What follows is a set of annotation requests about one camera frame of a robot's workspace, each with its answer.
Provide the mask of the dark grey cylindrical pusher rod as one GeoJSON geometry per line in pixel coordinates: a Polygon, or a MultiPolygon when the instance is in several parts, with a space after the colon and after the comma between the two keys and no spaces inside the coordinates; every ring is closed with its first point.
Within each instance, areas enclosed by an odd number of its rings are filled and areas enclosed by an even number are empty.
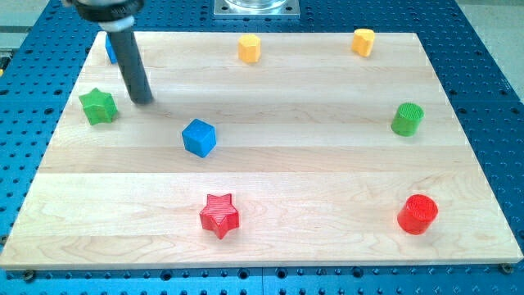
{"type": "Polygon", "coordinates": [[[151,103],[153,96],[133,29],[110,32],[110,42],[130,100],[135,104],[151,103]]]}

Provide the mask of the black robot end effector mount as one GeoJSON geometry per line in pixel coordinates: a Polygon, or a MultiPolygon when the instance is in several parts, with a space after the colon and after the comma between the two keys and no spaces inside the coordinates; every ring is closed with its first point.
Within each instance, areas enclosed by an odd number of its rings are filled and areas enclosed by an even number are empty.
{"type": "Polygon", "coordinates": [[[134,16],[144,8],[144,0],[61,0],[73,7],[79,16],[98,23],[106,32],[119,32],[134,24],[134,16]]]}

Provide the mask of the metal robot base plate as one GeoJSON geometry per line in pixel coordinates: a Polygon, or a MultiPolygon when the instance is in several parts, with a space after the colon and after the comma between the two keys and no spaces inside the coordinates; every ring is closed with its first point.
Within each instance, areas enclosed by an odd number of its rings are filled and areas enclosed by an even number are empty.
{"type": "Polygon", "coordinates": [[[214,0],[215,18],[299,17],[299,0],[214,0]]]}

